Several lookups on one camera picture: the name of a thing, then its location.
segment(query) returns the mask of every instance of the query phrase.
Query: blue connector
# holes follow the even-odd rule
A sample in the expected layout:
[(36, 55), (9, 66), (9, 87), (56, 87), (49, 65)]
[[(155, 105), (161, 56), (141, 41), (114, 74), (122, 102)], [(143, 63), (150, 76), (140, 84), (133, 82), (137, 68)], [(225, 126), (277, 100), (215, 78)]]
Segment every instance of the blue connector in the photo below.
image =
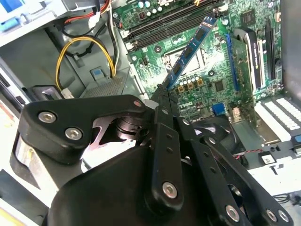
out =
[(225, 107), (223, 103), (218, 103), (215, 105), (212, 105), (212, 111), (215, 116), (225, 114)]
[(8, 13), (22, 6), (21, 0), (0, 0), (0, 4)]
[(17, 27), (20, 25), (20, 22), (16, 18), (11, 18), (7, 21), (0, 23), (0, 32), (6, 32), (9, 29)]
[(228, 49), (228, 55), (229, 55), (229, 61), (230, 61), (230, 67), (231, 67), (231, 72), (232, 72), (232, 77), (233, 77), (234, 88), (236, 91), (239, 91), (238, 78), (237, 78), (237, 73), (236, 73), (234, 61), (233, 61), (231, 37), (228, 34), (226, 34), (225, 36), (226, 36), (226, 43), (227, 43), (227, 49)]

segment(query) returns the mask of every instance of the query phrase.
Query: yellow wire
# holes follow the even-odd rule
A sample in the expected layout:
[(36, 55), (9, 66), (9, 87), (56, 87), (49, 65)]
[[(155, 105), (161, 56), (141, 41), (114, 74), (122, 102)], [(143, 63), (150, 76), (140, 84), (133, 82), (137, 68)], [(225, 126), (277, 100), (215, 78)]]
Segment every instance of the yellow wire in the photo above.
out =
[(97, 41), (95, 41), (94, 39), (90, 38), (90, 37), (78, 37), (78, 38), (74, 38), (72, 39), (70, 42), (68, 42), (64, 48), (62, 49), (61, 51), (61, 54), (58, 58), (58, 61), (57, 61), (57, 64), (56, 64), (56, 71), (55, 71), (55, 82), (56, 82), (56, 86), (62, 91), (61, 89), (61, 86), (59, 84), (59, 71), (60, 71), (60, 66), (61, 66), (61, 63), (62, 63), (62, 60), (63, 60), (63, 57), (67, 51), (67, 48), (72, 45), (73, 43), (77, 42), (77, 41), (82, 41), (82, 40), (87, 40), (87, 41), (92, 41), (94, 42), (96, 45), (99, 46), (99, 48), (104, 52), (105, 56), (107, 57), (108, 61), (109, 61), (109, 64), (110, 64), (110, 68), (112, 70), (112, 74), (113, 76), (115, 76), (115, 67), (114, 67), (114, 64), (113, 64), (113, 61), (109, 55), (109, 53), (105, 50), (105, 48)]

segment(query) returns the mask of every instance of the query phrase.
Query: blue pcie slot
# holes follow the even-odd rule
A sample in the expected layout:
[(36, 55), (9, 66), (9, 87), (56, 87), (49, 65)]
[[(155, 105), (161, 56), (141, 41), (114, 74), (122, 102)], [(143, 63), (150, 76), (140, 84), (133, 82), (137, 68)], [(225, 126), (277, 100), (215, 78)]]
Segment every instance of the blue pcie slot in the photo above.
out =
[(230, 35), (228, 35), (228, 34), (225, 34), (225, 36), (226, 36), (226, 43), (227, 43), (227, 49), (228, 49), (228, 55), (229, 55), (229, 61), (230, 61), (234, 88), (236, 91), (239, 91), (238, 79), (237, 79), (237, 74), (236, 74), (234, 61), (233, 61), (231, 38), (230, 38)]

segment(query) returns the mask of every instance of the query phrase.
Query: blue ram stick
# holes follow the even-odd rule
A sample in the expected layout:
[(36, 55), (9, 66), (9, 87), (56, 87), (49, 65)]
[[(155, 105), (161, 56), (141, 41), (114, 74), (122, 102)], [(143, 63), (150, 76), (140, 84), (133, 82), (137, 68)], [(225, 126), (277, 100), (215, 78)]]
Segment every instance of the blue ram stick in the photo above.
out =
[(174, 84), (177, 82), (178, 78), (182, 75), (186, 66), (189, 64), (190, 60), (194, 57), (202, 43), (204, 42), (206, 36), (212, 31), (217, 23), (217, 19), (206, 16), (203, 22), (200, 24), (194, 36), (190, 39), (186, 48), (183, 50), (178, 60), (175, 62), (172, 70), (168, 73), (167, 77), (164, 79), (162, 85), (171, 90)]

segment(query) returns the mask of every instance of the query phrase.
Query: ram slot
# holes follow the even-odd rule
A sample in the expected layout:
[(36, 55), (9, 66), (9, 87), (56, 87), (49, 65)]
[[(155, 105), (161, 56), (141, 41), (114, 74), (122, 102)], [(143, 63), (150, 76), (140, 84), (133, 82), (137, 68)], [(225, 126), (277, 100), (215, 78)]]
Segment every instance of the ram slot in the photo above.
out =
[(152, 33), (147, 37), (136, 40), (136, 49), (152, 45), (175, 34), (179, 34), (183, 31), (195, 28), (202, 22), (205, 16), (213, 16), (213, 13), (210, 13), (210, 11), (203, 12), (202, 14), (198, 14), (196, 17), (187, 18), (185, 19), (185, 21), (181, 21), (177, 24), (174, 24), (173, 26)]
[(276, 79), (275, 74), (275, 51), (274, 51), (274, 31), (271, 27), (270, 19), (267, 19), (265, 25), (265, 40), (267, 50), (268, 77), (271, 80)]
[(201, 2), (198, 7), (196, 7), (195, 4), (190, 3), (190, 4), (186, 5), (185, 7), (180, 7), (180, 8), (174, 9), (174, 10), (164, 14), (163, 16), (156, 17), (156, 18), (154, 18), (148, 22), (145, 22), (141, 25), (132, 27), (129, 29), (131, 33), (128, 35), (128, 40), (134, 38), (137, 35), (140, 35), (147, 31), (150, 31), (158, 26), (161, 26), (165, 23), (169, 23), (169, 22), (179, 19), (183, 16), (187, 16), (189, 14), (198, 12), (200, 9), (202, 9), (206, 6), (209, 6), (211, 4), (212, 4), (212, 0), (205, 0), (205, 1)]

